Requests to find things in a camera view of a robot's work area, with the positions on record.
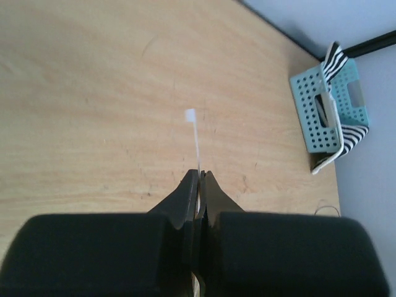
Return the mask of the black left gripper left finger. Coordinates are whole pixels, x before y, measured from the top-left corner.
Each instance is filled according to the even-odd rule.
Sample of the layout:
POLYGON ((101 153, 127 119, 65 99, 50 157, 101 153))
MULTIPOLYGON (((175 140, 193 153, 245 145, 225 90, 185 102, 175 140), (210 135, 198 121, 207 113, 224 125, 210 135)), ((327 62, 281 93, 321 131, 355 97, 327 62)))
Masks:
POLYGON ((146 213, 29 218, 1 265, 2 296, 192 296, 198 173, 146 213))

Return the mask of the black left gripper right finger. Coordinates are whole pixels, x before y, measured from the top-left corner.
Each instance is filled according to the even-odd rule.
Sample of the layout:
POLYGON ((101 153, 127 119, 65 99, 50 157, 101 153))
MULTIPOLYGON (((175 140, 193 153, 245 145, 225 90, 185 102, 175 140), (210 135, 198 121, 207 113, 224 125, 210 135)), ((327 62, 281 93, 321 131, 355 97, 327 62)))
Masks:
POLYGON ((244 211, 211 172, 197 278, 202 296, 387 296, 364 227, 343 217, 244 211))

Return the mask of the white zip tie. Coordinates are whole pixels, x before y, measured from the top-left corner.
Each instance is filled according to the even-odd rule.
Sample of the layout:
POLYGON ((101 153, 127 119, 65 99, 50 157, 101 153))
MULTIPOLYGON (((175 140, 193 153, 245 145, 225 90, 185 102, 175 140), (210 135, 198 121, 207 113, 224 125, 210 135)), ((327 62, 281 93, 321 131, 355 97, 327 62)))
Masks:
POLYGON ((200 208, 202 206, 201 202, 201 194, 200 194, 200 165, 201 165, 201 159, 200 159, 200 149, 199 149, 199 138, 198 138, 198 129, 197 129, 197 116, 196 116, 196 110, 194 108, 186 109, 184 112, 185 115, 185 120, 188 123, 191 123, 193 126, 193 131, 194 131, 194 143, 195 143, 195 148, 196 148, 196 158, 197 158, 197 174, 198 174, 198 182, 197 182, 197 202, 196 202, 196 215, 199 214, 200 208))

